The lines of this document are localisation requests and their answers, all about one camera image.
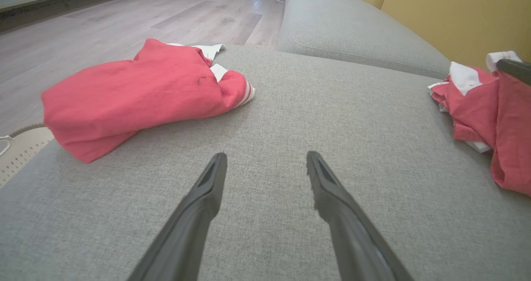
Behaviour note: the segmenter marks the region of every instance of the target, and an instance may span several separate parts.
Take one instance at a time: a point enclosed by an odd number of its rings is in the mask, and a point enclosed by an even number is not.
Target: couch
[[[444,79],[450,61],[363,0],[286,0],[279,51]]]
[[[143,130],[90,164],[51,141],[0,189],[0,280],[126,280],[220,151],[228,170],[199,280],[337,280],[309,150],[414,279],[529,279],[531,199],[453,140],[426,88],[440,79],[353,61],[229,45],[215,62],[256,87],[243,107]]]

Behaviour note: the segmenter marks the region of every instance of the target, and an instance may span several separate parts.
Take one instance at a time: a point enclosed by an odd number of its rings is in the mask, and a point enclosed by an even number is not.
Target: red garment
[[[250,89],[228,71],[216,82],[201,49],[148,39],[134,60],[76,73],[42,94],[44,124],[74,157],[92,162],[138,130],[237,107]]]
[[[473,69],[478,85],[466,94],[449,76],[431,88],[432,98],[453,117],[454,139],[494,149],[491,174],[500,187],[531,196],[531,87],[506,73]]]

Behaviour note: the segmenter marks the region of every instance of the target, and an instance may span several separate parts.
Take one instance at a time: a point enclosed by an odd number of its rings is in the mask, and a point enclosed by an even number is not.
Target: floor plank
[[[0,19],[0,136],[42,121],[40,94],[82,69],[132,59],[148,38],[275,49],[277,0],[71,0]]]

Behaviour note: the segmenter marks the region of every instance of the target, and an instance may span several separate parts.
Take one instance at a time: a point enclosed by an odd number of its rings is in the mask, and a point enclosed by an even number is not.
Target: white laundry basket
[[[0,137],[0,188],[54,138],[44,124],[32,124]]]

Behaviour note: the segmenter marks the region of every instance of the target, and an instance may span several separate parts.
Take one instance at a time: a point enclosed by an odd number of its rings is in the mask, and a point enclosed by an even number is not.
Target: red cloth
[[[531,196],[531,87],[506,73],[481,69],[480,85],[461,93],[449,76],[432,87],[432,98],[453,117],[453,137],[483,141],[494,149],[493,180]]]
[[[42,94],[44,124],[74,157],[92,162],[138,130],[234,109],[246,95],[243,75],[220,82],[201,49],[148,39],[134,60],[76,73]]]

